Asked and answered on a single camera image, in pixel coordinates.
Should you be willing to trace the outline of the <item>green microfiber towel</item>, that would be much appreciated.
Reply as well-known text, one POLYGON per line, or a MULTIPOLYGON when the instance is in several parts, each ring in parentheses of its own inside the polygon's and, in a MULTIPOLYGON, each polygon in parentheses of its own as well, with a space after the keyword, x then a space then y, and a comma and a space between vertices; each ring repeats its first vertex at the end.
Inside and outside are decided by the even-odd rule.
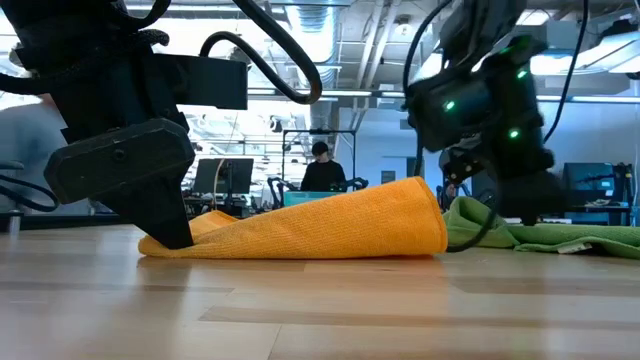
MULTIPOLYGON (((443 219, 451 245, 461 245, 475 236, 490 208, 470 197, 456 198, 443 219)), ((497 217, 478 243, 484 248, 521 252, 560 253, 583 246, 608 256, 640 260, 640 228, 625 226, 539 223, 510 224, 497 217)))

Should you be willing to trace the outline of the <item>black desk monitor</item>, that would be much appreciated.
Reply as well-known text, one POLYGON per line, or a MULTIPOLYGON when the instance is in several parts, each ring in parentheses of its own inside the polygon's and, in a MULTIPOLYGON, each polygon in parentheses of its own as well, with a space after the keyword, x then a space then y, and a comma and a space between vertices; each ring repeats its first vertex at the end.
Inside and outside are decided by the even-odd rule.
POLYGON ((254 160, 249 158, 201 159, 192 189, 202 194, 248 194, 253 166, 254 160))

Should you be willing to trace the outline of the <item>person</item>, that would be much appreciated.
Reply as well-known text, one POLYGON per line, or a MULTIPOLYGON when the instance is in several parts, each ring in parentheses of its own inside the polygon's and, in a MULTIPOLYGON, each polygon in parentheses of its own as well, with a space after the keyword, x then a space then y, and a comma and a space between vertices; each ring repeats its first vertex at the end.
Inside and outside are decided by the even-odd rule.
POLYGON ((333 185, 346 181, 343 167, 330 158, 329 147, 325 142, 314 143, 311 153, 314 161, 306 168, 300 185, 301 191, 329 192, 333 185))
POLYGON ((50 192, 44 169, 51 154, 66 145, 61 133, 65 122, 49 94, 39 95, 39 99, 38 103, 0 110, 0 164, 17 162, 23 166, 17 171, 0 170, 0 213, 24 207, 7 197, 7 190, 26 199, 40 212, 42 208, 53 212, 58 207, 46 193, 3 180, 11 177, 50 192))

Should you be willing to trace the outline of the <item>orange microfiber towel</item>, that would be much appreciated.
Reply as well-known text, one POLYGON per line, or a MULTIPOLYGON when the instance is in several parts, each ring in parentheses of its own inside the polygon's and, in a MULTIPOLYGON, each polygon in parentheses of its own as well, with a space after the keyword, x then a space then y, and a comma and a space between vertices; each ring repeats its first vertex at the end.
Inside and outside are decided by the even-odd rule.
POLYGON ((220 211, 189 222, 193 244, 169 249, 147 235, 141 254, 196 259, 346 259, 443 253, 447 230, 420 177, 237 220, 220 211))

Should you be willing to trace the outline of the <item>black metal frame rig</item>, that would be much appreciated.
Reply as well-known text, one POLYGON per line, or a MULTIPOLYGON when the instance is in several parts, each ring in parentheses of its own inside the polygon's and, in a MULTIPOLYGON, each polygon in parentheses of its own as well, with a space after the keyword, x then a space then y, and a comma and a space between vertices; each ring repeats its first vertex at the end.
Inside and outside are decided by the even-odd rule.
MULTIPOLYGON (((356 133, 354 131, 332 130, 332 129, 322 129, 322 128, 310 129, 310 130, 287 130, 287 129, 285 129, 283 131, 283 138, 282 138, 282 153, 283 153, 283 155, 286 155, 286 153, 288 152, 287 147, 289 146, 289 143, 286 141, 286 136, 289 133, 295 133, 297 135, 300 135, 300 134, 307 134, 307 135, 341 135, 341 134, 350 134, 353 137, 353 141, 356 141, 356 133)), ((356 165, 355 148, 356 148, 356 144, 353 143, 351 145, 351 160, 352 160, 352 178, 351 179, 356 178, 355 177, 355 165, 356 165)), ((333 185, 332 189, 329 192, 343 192, 340 189, 340 185, 341 184, 333 185)))

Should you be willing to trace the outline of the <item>silver ventilation duct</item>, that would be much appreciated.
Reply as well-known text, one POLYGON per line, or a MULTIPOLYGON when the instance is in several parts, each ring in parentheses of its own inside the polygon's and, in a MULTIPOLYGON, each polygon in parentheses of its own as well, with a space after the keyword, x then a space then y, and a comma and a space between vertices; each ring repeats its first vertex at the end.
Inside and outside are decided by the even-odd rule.
POLYGON ((316 65, 323 89, 336 86, 339 10, 324 6, 294 6, 290 12, 296 39, 316 65))

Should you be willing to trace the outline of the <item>dark wall monitor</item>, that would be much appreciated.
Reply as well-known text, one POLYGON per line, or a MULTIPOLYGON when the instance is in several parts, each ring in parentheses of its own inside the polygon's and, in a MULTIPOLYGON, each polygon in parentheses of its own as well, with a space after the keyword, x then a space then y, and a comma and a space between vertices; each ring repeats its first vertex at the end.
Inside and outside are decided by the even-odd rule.
POLYGON ((570 206, 622 206, 633 201, 631 164, 565 163, 562 180, 570 206))

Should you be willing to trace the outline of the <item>teal plastic basket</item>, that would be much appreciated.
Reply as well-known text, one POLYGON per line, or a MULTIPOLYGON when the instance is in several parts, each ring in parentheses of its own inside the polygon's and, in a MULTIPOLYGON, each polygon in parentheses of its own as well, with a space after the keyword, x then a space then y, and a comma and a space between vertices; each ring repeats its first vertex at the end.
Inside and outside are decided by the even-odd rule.
POLYGON ((284 193, 282 202, 284 207, 290 207, 335 195, 341 195, 341 192, 288 191, 284 193))

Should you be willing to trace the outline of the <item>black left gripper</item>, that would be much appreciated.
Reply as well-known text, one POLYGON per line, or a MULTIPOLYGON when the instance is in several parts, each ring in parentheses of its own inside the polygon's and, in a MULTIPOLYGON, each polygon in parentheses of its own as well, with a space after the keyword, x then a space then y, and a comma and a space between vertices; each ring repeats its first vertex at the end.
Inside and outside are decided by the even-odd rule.
POLYGON ((176 103, 189 60, 140 51, 51 90, 66 144, 44 176, 61 202, 96 199, 168 249, 193 245, 180 183, 195 151, 176 103))

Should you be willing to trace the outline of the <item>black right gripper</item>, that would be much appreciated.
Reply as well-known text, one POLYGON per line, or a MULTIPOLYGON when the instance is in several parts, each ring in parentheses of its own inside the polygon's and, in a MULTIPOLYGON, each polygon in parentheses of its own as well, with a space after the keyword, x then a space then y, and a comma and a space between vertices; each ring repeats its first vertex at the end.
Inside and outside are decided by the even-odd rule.
POLYGON ((501 217, 533 225, 540 215, 565 211, 567 197, 560 180, 544 172, 555 163, 550 150, 537 143, 490 142, 482 146, 482 154, 489 161, 489 177, 499 181, 501 217))

